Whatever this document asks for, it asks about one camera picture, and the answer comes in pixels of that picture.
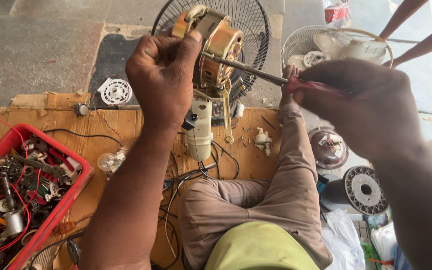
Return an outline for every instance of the brown trousers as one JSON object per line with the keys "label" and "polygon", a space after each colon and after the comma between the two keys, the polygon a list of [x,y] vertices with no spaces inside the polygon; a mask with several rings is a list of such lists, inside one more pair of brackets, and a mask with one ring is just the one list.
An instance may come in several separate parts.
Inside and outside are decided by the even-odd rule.
{"label": "brown trousers", "polygon": [[279,225],[320,269],[333,261],[321,238],[315,158],[299,106],[281,106],[279,122],[281,149],[272,180],[200,179],[182,195],[177,211],[187,267],[203,269],[226,231],[252,221]]}

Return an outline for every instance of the screwdriver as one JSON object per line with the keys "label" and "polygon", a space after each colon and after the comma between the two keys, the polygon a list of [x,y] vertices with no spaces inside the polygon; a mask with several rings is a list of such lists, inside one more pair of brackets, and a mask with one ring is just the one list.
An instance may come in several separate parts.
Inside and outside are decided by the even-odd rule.
{"label": "screwdriver", "polygon": [[[204,52],[204,51],[202,52],[202,55],[205,58],[209,58],[216,63],[230,66],[230,67],[233,67],[233,68],[238,69],[238,70],[246,71],[249,74],[256,75],[256,76],[260,77],[261,79],[268,81],[270,83],[273,83],[277,86],[282,87],[288,83],[288,79],[274,76],[274,75],[268,74],[266,72],[263,72],[261,70],[257,70],[250,65],[246,65],[246,64],[241,63],[241,62],[236,61],[236,60],[233,60],[233,61],[226,60],[222,57],[216,56],[214,54],[209,54],[209,53]],[[342,91],[341,89],[338,89],[334,86],[324,84],[324,83],[307,82],[307,81],[303,81],[303,80],[299,79],[299,77],[297,78],[297,80],[295,80],[295,82],[297,84],[297,85],[295,85],[296,89],[297,88],[309,88],[309,89],[316,89],[316,90],[320,90],[320,91],[324,91],[324,92],[330,92],[334,95],[341,96],[341,97],[347,97],[348,96],[347,92]]]}

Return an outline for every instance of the black fan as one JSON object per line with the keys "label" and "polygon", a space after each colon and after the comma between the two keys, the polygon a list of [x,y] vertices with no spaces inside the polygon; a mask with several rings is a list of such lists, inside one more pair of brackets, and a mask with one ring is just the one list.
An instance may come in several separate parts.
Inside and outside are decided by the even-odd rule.
{"label": "black fan", "polygon": [[[237,60],[262,70],[270,49],[271,28],[268,16],[258,0],[170,0],[156,17],[151,35],[157,35],[173,27],[181,13],[197,4],[208,6],[231,17],[231,26],[244,34],[243,46]],[[231,115],[234,115],[237,99],[251,90],[256,77],[235,70],[230,78],[232,86],[229,105]],[[213,102],[211,124],[220,126],[223,123],[223,103]]]}

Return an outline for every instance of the fingernail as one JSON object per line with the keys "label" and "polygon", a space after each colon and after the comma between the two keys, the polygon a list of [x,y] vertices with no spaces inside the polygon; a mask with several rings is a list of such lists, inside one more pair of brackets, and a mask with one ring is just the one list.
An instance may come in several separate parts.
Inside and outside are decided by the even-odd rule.
{"label": "fingernail", "polygon": [[198,30],[191,30],[191,32],[189,32],[189,35],[190,35],[193,39],[195,39],[197,42],[200,42],[201,39],[203,38],[203,37],[201,36],[201,33],[199,33]]}

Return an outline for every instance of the green shirt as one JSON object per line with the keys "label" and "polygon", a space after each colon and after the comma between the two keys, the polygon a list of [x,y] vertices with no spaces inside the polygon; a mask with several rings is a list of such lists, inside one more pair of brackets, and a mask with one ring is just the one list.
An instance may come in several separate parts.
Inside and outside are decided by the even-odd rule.
{"label": "green shirt", "polygon": [[205,270],[319,270],[285,230],[253,221],[228,230],[209,256]]}

